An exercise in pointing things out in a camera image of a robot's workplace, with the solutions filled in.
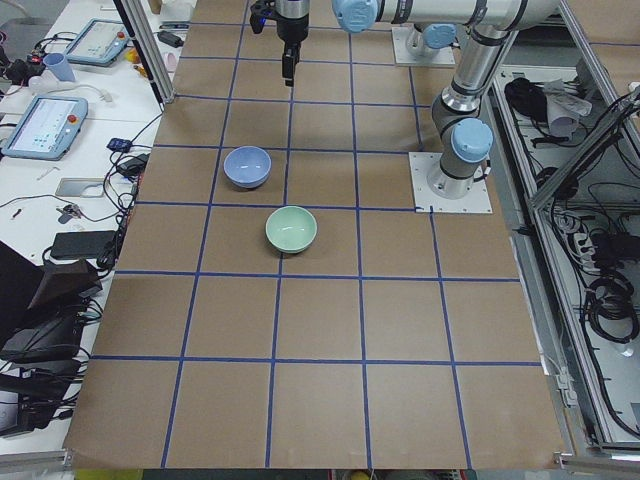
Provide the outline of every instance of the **green bowl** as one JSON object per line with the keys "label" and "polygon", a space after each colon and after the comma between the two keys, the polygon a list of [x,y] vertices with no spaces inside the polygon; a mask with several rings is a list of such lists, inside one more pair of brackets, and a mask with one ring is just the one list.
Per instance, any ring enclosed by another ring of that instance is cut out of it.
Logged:
{"label": "green bowl", "polygon": [[300,253],[316,238],[318,224],[308,210],[288,206],[269,216],[265,230],[271,244],[281,252]]}

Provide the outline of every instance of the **blue joint cap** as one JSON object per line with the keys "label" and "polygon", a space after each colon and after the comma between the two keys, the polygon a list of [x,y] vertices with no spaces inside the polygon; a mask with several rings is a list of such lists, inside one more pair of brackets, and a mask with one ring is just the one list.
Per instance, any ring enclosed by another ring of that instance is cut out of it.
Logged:
{"label": "blue joint cap", "polygon": [[493,132],[482,120],[465,118],[451,135],[455,154],[467,163],[480,163],[487,158],[493,145]]}
{"label": "blue joint cap", "polygon": [[453,23],[433,23],[422,34],[424,43],[435,50],[448,47],[456,40],[456,26]]}
{"label": "blue joint cap", "polygon": [[371,28],[378,17],[378,0],[333,0],[332,5],[338,24],[349,33]]}

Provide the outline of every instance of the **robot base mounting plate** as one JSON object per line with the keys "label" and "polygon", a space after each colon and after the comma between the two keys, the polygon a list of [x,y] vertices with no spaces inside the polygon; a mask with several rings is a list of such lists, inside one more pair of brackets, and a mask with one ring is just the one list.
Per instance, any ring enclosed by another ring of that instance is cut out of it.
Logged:
{"label": "robot base mounting plate", "polygon": [[[427,184],[427,173],[436,162],[440,161],[441,155],[441,153],[427,152],[409,153],[416,212],[430,213],[433,210],[434,213],[493,213],[484,180],[474,183],[469,193],[459,200],[443,198],[431,190]],[[482,169],[478,167],[475,176],[480,175],[482,175]]]}

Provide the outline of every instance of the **blue bowl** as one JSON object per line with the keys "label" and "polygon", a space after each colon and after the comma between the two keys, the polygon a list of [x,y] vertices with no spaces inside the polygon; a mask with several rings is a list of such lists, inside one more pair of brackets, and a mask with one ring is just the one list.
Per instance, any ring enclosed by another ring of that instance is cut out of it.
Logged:
{"label": "blue bowl", "polygon": [[270,171],[271,157],[258,147],[236,148],[224,159],[224,173],[238,187],[259,187]]}

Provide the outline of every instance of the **black power adapter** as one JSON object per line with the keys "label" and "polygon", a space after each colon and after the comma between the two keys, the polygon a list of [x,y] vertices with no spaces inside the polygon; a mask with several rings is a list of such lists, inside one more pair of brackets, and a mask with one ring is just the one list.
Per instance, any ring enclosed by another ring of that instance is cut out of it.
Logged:
{"label": "black power adapter", "polygon": [[116,172],[126,178],[137,177],[147,166],[149,160],[148,153],[141,153],[126,162],[116,165]]}
{"label": "black power adapter", "polygon": [[165,43],[171,47],[181,47],[182,45],[184,45],[184,41],[177,35],[174,35],[171,32],[159,32],[158,33],[158,40],[160,40],[162,43]]}

